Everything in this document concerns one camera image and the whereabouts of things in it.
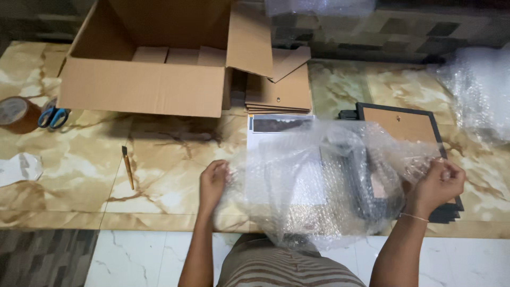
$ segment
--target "packing tape roll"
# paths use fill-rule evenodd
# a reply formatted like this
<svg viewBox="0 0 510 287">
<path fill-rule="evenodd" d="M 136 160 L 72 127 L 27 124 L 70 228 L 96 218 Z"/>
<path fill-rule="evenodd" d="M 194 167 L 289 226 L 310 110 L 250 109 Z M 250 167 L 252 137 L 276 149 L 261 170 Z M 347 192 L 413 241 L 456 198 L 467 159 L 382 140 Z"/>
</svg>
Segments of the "packing tape roll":
<svg viewBox="0 0 510 287">
<path fill-rule="evenodd" d="M 0 101 L 0 127 L 16 134 L 29 133 L 38 128 L 41 109 L 22 97 L 10 97 Z"/>
</svg>

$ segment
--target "hand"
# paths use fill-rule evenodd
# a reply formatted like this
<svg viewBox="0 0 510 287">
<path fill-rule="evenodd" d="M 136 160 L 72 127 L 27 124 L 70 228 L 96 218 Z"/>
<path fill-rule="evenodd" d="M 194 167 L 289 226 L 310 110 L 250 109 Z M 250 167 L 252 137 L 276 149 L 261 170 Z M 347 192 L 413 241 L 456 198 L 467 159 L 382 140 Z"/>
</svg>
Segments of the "hand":
<svg viewBox="0 0 510 287">
<path fill-rule="evenodd" d="M 466 172 L 451 161 L 432 160 L 426 176 L 407 194 L 404 213 L 428 219 L 438 206 L 462 194 L 465 180 Z"/>
<path fill-rule="evenodd" d="M 228 161 L 215 160 L 200 175 L 200 207 L 198 212 L 208 217 L 220 201 L 226 177 L 229 173 Z"/>
</svg>

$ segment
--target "plastic bubble wrap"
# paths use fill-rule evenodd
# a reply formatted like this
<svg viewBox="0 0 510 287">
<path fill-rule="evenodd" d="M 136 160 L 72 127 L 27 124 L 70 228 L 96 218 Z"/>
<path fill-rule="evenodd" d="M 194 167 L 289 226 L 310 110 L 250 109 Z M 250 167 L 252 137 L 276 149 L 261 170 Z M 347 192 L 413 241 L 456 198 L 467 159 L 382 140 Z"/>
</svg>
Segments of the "plastic bubble wrap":
<svg viewBox="0 0 510 287">
<path fill-rule="evenodd" d="M 277 245 L 341 247 L 386 228 L 436 145 L 396 141 L 378 124 L 312 121 L 231 161 L 226 194 Z"/>
<path fill-rule="evenodd" d="M 510 142 L 510 51 L 459 49 L 435 72 L 455 96 L 460 128 L 490 145 Z"/>
<path fill-rule="evenodd" d="M 270 17 L 284 13 L 329 16 L 365 16 L 375 9 L 375 0 L 266 0 Z"/>
</svg>

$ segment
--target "striped shirt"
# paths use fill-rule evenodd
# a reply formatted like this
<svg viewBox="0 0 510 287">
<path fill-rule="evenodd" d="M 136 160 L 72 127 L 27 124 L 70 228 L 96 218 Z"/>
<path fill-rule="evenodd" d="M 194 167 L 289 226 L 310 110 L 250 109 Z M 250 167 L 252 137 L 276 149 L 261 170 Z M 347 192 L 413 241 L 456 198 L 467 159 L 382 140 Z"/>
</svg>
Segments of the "striped shirt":
<svg viewBox="0 0 510 287">
<path fill-rule="evenodd" d="M 218 287 L 365 287 L 349 269 L 319 252 L 249 245 L 232 248 L 223 262 Z"/>
</svg>

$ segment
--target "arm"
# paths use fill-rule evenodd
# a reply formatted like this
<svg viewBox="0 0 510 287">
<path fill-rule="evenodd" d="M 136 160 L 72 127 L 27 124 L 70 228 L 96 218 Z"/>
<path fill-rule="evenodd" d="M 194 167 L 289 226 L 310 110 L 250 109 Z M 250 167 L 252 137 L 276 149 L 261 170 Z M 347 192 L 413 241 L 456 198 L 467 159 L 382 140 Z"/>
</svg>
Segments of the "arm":
<svg viewBox="0 0 510 287">
<path fill-rule="evenodd" d="M 221 198 L 228 162 L 215 160 L 200 175 L 200 206 L 178 287 L 211 287 L 213 273 L 213 212 Z"/>
<path fill-rule="evenodd" d="M 450 178 L 443 180 L 445 170 Z M 375 261 L 371 287 L 418 286 L 420 249 L 432 211 L 464 191 L 466 173 L 455 164 L 433 160 L 425 178 L 407 195 L 407 205 Z"/>
</svg>

